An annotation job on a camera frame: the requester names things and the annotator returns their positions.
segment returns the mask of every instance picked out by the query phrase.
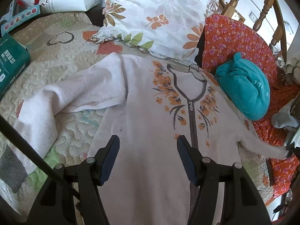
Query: white wall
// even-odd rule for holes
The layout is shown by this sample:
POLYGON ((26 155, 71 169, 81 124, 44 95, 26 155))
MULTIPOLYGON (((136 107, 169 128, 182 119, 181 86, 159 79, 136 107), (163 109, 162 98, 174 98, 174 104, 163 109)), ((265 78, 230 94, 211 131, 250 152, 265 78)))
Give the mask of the white wall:
POLYGON ((298 52, 300 52, 300 26, 298 26, 294 40, 287 51, 287 60, 295 56, 298 52))

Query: gray cloth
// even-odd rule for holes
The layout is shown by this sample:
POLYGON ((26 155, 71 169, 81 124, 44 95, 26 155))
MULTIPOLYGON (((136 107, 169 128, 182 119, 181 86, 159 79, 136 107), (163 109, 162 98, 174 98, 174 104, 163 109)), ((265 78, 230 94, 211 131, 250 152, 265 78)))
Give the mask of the gray cloth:
POLYGON ((293 135, 293 138, 291 139, 290 143, 294 143, 295 148, 300 147, 300 128, 298 128, 297 132, 293 135))
POLYGON ((288 146, 291 143, 291 140, 293 139, 294 135, 295 135, 294 132, 289 131, 286 135, 283 146, 288 146))
POLYGON ((295 99, 287 103, 283 108, 275 113, 271 118, 271 123, 275 128, 284 128, 290 132, 295 133, 299 127, 299 120, 290 115, 292 103, 295 99))
POLYGON ((0 157, 0 179, 16 193, 27 177, 26 170, 14 152, 6 146, 0 157))

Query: pillowcase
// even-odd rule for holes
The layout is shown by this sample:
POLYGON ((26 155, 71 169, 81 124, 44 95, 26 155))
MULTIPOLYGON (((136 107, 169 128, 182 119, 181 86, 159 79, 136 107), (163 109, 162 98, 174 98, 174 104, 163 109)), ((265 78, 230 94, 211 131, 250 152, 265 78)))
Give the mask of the pillowcase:
POLYGON ((104 26, 92 39, 117 39, 190 65, 199 51, 205 18, 217 9, 218 0, 106 0, 104 26))
POLYGON ((233 59, 217 68, 215 78, 237 108, 251 120, 266 114, 270 103, 267 77, 251 61, 236 52, 233 59))

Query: green box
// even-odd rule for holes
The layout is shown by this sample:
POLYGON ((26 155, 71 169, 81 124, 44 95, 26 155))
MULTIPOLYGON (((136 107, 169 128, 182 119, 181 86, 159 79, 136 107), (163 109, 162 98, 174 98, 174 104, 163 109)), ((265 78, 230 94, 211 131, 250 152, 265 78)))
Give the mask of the green box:
POLYGON ((25 46, 8 33, 0 38, 0 100, 29 63, 30 54, 25 46))

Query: white sweater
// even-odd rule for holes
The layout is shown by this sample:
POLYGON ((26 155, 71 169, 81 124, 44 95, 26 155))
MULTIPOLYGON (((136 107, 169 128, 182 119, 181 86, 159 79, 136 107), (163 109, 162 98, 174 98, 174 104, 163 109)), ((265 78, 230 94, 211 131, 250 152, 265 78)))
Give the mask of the white sweater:
MULTIPOLYGON (((132 55, 112 53, 67 80, 45 86, 23 103, 15 128, 44 157, 57 137, 54 115, 107 108, 88 156, 113 134, 120 151, 109 180, 99 189, 110 224, 184 225, 196 199, 176 138, 185 135, 202 156, 240 162, 237 142, 258 154, 284 159, 240 123, 206 75, 132 55)), ((35 166, 13 150, 28 173, 35 166)), ((215 222, 222 207, 222 186, 215 222)))

